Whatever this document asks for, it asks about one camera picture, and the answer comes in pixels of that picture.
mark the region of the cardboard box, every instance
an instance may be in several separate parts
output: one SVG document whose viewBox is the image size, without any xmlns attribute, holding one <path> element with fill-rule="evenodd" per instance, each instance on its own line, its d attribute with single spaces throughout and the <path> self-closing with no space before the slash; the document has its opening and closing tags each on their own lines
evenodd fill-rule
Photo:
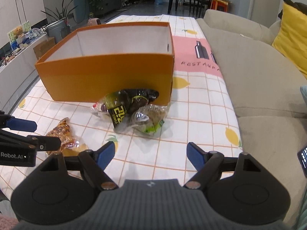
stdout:
<svg viewBox="0 0 307 230">
<path fill-rule="evenodd" d="M 39 60 L 45 53 L 48 52 L 53 46 L 55 46 L 54 37 L 48 38 L 48 40 L 43 41 L 33 48 L 36 58 Z"/>
<path fill-rule="evenodd" d="M 97 102 L 121 89 L 149 88 L 167 105 L 174 47 L 165 22 L 104 24 L 75 30 L 35 65 L 55 101 Z"/>
</svg>

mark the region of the sofa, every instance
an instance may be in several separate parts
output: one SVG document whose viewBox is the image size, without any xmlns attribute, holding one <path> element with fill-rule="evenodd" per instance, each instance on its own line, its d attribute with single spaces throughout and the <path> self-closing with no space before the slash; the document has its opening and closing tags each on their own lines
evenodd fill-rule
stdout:
<svg viewBox="0 0 307 230">
<path fill-rule="evenodd" d="M 295 228 L 306 190 L 297 153 L 307 144 L 307 106 L 301 72 L 271 45 L 281 21 L 270 28 L 207 10 L 197 19 L 224 77 L 239 123 L 243 151 L 250 153 L 288 190 L 284 223 Z"/>
</svg>

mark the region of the checkered tablecloth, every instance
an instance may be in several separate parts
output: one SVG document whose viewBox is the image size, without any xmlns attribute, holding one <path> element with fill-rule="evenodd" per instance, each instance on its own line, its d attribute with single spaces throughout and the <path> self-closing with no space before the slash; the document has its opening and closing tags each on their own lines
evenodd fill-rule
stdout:
<svg viewBox="0 0 307 230">
<path fill-rule="evenodd" d="M 169 22 L 174 36 L 205 39 L 196 20 L 191 17 L 119 16 L 110 23 L 131 21 Z M 174 87 L 168 117 L 154 136 L 131 128 L 115 133 L 111 119 L 101 119 L 90 113 L 91 103 L 55 102 L 41 80 L 26 96 L 25 106 L 13 116 L 37 122 L 34 134 L 45 135 L 60 120 L 70 118 L 76 136 L 82 137 L 90 149 L 97 150 L 108 139 L 116 138 L 114 159 L 105 172 L 120 186 L 125 179 L 177 178 L 183 185 L 195 169 L 186 157 L 188 142 L 203 150 L 216 150 L 225 156 L 237 157 L 241 152 L 238 123 L 221 75 L 205 72 L 174 71 Z M 23 136 L 26 132 L 14 132 Z M 39 152 L 36 165 L 45 160 Z M 0 189 L 10 198 L 16 186 L 34 168 L 0 166 Z M 80 177 L 79 172 L 71 171 Z M 223 173 L 227 177 L 232 173 Z"/>
</svg>

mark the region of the phone screen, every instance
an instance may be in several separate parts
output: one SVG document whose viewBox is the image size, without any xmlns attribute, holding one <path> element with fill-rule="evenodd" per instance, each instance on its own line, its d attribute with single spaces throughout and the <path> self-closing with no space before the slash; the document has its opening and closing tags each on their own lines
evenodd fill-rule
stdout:
<svg viewBox="0 0 307 230">
<path fill-rule="evenodd" d="M 304 174 L 307 177 L 307 146 L 298 152 L 297 157 L 300 160 L 300 165 L 302 166 Z"/>
</svg>

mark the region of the food package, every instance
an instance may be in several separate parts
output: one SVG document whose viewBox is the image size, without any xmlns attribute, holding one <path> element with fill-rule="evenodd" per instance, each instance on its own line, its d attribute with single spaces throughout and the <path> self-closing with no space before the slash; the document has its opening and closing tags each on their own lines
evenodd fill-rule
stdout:
<svg viewBox="0 0 307 230">
<path fill-rule="evenodd" d="M 164 124 L 169 107 L 154 104 L 143 106 L 133 113 L 129 125 L 140 132 L 153 135 Z"/>
<path fill-rule="evenodd" d="M 137 109 L 148 105 L 157 97 L 159 93 L 151 89 L 124 89 L 107 94 L 91 107 L 91 111 L 100 118 L 109 114 L 114 128 L 117 128 L 127 114 L 132 115 Z"/>
<path fill-rule="evenodd" d="M 46 136 L 58 137 L 61 140 L 61 147 L 58 151 L 61 151 L 63 156 L 76 156 L 80 152 L 87 150 L 86 144 L 81 143 L 80 139 L 73 135 L 72 129 L 69 126 L 69 118 L 62 119 Z"/>
</svg>

